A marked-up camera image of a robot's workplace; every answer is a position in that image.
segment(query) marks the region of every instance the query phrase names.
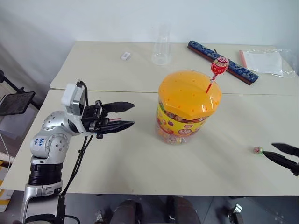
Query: colorful label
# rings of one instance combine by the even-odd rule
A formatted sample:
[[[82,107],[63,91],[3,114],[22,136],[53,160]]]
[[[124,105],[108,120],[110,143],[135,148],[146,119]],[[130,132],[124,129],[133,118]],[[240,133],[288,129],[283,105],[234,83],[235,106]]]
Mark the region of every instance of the colorful label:
[[[199,119],[186,122],[186,120],[183,121],[181,117],[176,115],[174,115],[173,118],[169,117],[166,114],[168,112],[163,110],[161,107],[163,107],[161,103],[158,103],[157,122],[160,128],[163,129],[168,134],[173,134],[180,137],[186,137],[195,134],[208,118],[208,117],[202,117]]]

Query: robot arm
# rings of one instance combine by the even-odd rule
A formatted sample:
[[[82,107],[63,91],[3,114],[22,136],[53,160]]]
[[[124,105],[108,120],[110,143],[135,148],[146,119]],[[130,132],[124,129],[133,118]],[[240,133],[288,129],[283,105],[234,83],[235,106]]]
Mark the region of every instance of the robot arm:
[[[119,132],[134,124],[133,121],[110,121],[107,117],[110,112],[123,112],[134,107],[131,103],[114,102],[103,105],[98,100],[95,105],[85,106],[87,94],[82,83],[78,81],[76,85],[67,85],[61,99],[64,110],[51,113],[44,120],[40,132],[30,142],[31,173],[25,186],[21,209],[20,220],[23,223],[41,220],[41,213],[34,212],[40,206],[29,202],[33,198],[44,196],[55,196],[52,200],[47,197],[43,204],[50,201],[53,204],[54,201],[57,212],[51,218],[55,223],[64,223],[64,196],[60,195],[61,170],[72,136],[96,134],[96,137],[101,139],[104,134]]]

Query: orange lid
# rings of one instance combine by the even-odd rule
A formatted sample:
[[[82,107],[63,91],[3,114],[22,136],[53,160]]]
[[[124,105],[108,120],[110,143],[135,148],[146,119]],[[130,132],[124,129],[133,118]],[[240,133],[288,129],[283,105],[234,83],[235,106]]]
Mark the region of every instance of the orange lid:
[[[206,93],[210,79],[192,70],[169,74],[159,87],[159,97],[165,110],[187,120],[212,115],[219,105],[221,90],[214,82]]]

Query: lollipop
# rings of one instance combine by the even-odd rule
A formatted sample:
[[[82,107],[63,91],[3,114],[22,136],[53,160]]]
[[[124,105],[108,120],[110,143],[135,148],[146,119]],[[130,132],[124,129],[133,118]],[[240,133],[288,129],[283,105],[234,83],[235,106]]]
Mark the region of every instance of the lollipop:
[[[211,88],[214,80],[216,79],[216,76],[225,72],[228,69],[229,61],[225,57],[218,57],[212,62],[211,70],[214,73],[213,78],[211,78],[211,83],[209,84],[206,93],[209,92],[209,89]]]

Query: white eraser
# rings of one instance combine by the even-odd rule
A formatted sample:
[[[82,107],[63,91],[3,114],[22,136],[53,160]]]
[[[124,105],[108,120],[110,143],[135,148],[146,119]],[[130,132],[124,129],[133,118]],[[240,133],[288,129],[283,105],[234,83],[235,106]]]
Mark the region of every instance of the white eraser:
[[[130,57],[131,57],[131,54],[129,52],[126,52],[121,56],[121,60],[127,61],[130,59]]]

